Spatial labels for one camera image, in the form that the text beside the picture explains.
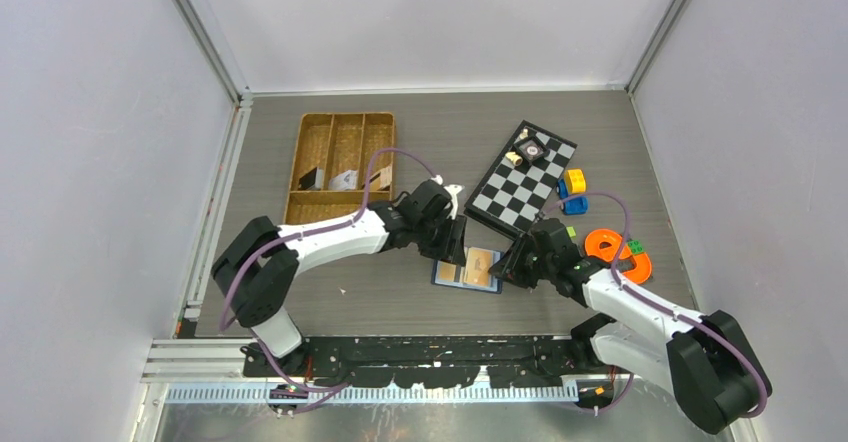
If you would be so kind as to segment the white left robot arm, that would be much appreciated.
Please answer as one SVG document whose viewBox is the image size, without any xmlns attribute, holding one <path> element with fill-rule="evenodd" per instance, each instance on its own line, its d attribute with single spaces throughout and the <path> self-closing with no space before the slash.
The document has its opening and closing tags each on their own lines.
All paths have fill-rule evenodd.
<svg viewBox="0 0 848 442">
<path fill-rule="evenodd" d="M 428 179 L 395 201 L 377 200 L 349 215 L 305 225 L 251 220 L 213 263 L 210 275 L 242 327 L 269 350 L 280 374 L 298 374 L 307 360 L 303 337 L 284 307 L 304 272 L 358 255 L 417 246 L 421 256 L 465 262 L 466 219 L 458 212 L 463 188 Z"/>
</svg>

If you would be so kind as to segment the tan credit card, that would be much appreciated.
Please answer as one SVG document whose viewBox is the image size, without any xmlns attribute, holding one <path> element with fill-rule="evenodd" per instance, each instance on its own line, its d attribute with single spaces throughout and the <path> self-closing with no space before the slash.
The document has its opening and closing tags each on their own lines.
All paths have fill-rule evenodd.
<svg viewBox="0 0 848 442">
<path fill-rule="evenodd" d="M 436 285 L 460 285 L 463 267 L 437 261 L 434 267 L 433 283 Z"/>
</svg>

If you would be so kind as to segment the blue card holder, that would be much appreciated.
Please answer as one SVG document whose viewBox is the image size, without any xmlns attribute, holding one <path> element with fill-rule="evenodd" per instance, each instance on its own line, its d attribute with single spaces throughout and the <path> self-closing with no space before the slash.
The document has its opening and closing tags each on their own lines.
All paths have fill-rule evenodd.
<svg viewBox="0 0 848 442">
<path fill-rule="evenodd" d="M 465 256 L 464 266 L 436 261 L 431 283 L 442 287 L 500 294 L 503 283 L 491 275 L 489 269 L 502 259 L 503 253 L 478 247 L 466 247 Z"/>
</svg>

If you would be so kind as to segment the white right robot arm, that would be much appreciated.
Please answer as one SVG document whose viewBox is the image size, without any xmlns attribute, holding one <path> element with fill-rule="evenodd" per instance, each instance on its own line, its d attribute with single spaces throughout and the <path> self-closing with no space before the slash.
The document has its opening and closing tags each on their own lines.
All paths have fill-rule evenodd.
<svg viewBox="0 0 848 442">
<path fill-rule="evenodd" d="M 584 372 L 615 366 L 672 395 L 701 430 L 717 434 L 759 415 L 771 382 L 738 321 L 680 307 L 583 253 L 556 219 L 536 222 L 489 270 L 522 288 L 550 282 L 594 311 L 570 332 L 570 359 Z"/>
</svg>

